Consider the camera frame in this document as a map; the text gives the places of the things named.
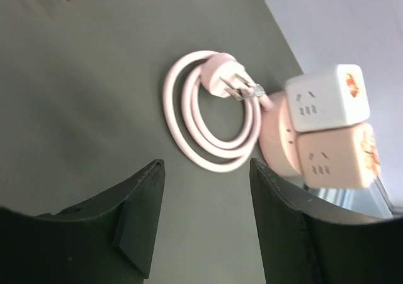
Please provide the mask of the light pink deer cube plug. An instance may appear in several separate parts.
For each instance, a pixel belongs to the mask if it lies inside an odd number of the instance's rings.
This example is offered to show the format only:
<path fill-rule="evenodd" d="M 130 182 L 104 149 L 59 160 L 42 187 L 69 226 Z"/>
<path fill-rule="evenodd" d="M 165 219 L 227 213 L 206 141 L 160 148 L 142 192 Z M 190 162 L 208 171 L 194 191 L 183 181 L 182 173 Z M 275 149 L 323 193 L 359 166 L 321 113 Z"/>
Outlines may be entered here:
<path fill-rule="evenodd" d="M 310 188 L 365 189 L 380 174 L 372 126 L 367 122 L 297 138 L 305 183 Z"/>

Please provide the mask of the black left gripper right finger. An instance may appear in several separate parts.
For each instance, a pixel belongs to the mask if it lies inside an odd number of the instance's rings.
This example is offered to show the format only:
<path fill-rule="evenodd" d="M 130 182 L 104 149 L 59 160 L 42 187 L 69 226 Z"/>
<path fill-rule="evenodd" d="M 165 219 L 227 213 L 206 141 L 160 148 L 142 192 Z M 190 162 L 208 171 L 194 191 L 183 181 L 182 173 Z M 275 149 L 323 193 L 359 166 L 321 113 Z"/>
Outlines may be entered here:
<path fill-rule="evenodd" d="M 402 219 L 329 203 L 259 159 L 249 180 L 267 283 L 402 282 Z"/>

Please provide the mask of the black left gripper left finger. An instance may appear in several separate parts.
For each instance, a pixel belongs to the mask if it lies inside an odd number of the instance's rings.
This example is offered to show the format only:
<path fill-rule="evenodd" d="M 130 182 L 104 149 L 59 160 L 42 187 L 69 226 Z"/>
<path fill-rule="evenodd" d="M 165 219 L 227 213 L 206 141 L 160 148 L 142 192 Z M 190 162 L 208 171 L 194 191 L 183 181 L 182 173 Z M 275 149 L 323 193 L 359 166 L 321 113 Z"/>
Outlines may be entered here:
<path fill-rule="evenodd" d="M 142 283 L 164 194 L 164 161 L 56 214 L 1 208 L 2 283 Z"/>

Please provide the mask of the white cube plug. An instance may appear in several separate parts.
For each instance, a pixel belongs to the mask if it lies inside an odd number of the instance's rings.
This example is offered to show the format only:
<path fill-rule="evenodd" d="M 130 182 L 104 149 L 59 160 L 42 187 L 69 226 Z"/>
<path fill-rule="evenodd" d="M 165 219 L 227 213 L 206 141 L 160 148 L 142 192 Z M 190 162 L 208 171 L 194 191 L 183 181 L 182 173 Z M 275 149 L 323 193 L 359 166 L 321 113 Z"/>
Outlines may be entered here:
<path fill-rule="evenodd" d="M 336 64 L 285 83 L 294 129 L 300 133 L 364 122 L 370 106 L 361 67 Z"/>

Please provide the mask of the pink round socket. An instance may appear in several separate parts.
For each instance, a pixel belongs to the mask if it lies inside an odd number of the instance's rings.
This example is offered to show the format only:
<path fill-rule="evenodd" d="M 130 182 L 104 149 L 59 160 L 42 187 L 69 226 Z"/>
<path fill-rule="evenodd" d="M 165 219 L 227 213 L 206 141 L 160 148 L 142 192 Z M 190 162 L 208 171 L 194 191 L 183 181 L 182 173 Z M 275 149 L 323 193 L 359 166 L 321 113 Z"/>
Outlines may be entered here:
<path fill-rule="evenodd" d="M 302 174 L 296 138 L 285 92 L 269 95 L 272 109 L 262 111 L 259 146 L 267 165 L 283 177 Z"/>

